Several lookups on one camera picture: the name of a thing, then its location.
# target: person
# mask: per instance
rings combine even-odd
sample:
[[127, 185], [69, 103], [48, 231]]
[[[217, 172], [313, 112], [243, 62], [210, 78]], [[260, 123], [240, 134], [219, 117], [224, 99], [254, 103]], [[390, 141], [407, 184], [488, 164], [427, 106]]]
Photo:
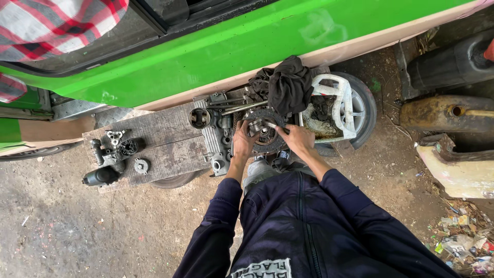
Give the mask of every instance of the person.
[[[276, 127], [308, 167], [257, 158], [240, 182], [259, 135], [239, 122], [230, 169], [194, 231], [174, 278], [459, 277], [398, 220], [375, 205], [314, 148], [304, 127]], [[240, 213], [243, 240], [230, 268]]]

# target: dirt ground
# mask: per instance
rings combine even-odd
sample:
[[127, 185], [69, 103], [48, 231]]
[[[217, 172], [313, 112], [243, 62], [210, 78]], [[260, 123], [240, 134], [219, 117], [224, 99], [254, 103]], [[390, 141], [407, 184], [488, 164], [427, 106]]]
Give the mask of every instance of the dirt ground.
[[[433, 246], [437, 239], [427, 226], [437, 224], [445, 204], [413, 147], [420, 135], [411, 133], [410, 139], [383, 116], [396, 121], [398, 115], [393, 50], [331, 70], [363, 80], [374, 94], [378, 117], [373, 134], [351, 158], [327, 161]], [[171, 277], [221, 178], [207, 173], [177, 189], [140, 185], [99, 194], [81, 184], [91, 170], [82, 148], [43, 161], [0, 163], [0, 277]], [[237, 223], [232, 255], [241, 240]]]

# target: gray pants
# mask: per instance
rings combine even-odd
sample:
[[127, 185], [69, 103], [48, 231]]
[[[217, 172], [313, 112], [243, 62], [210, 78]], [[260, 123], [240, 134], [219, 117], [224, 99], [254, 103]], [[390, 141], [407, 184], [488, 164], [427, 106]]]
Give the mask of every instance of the gray pants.
[[247, 168], [247, 177], [244, 179], [244, 196], [251, 190], [258, 182], [261, 182], [267, 178], [280, 175], [288, 171], [299, 171], [309, 174], [313, 177], [314, 172], [310, 170], [309, 166], [300, 162], [290, 163], [286, 158], [276, 158], [271, 165], [268, 164], [266, 159], [257, 158], [254, 162], [250, 163]]

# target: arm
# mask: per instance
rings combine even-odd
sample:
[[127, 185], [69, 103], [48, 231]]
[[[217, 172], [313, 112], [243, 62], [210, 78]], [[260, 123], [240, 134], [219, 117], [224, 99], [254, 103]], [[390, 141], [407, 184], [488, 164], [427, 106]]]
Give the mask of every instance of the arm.
[[209, 202], [204, 219], [194, 231], [174, 278], [225, 277], [230, 268], [230, 247], [235, 235], [247, 159], [259, 134], [247, 135], [248, 122], [239, 121], [233, 136], [234, 156], [225, 179]]
[[314, 149], [314, 134], [287, 125], [290, 134], [276, 127], [287, 145], [316, 174], [319, 185], [333, 199], [373, 258], [409, 277], [458, 277], [400, 221], [376, 206], [338, 170], [332, 169]]

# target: navy hoodie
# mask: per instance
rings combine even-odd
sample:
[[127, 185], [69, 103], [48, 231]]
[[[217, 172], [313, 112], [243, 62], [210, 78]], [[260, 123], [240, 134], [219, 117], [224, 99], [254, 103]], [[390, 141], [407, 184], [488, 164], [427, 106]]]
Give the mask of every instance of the navy hoodie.
[[241, 195], [235, 179], [219, 184], [174, 278], [459, 277], [336, 169], [320, 183], [287, 172], [254, 186], [230, 268]]

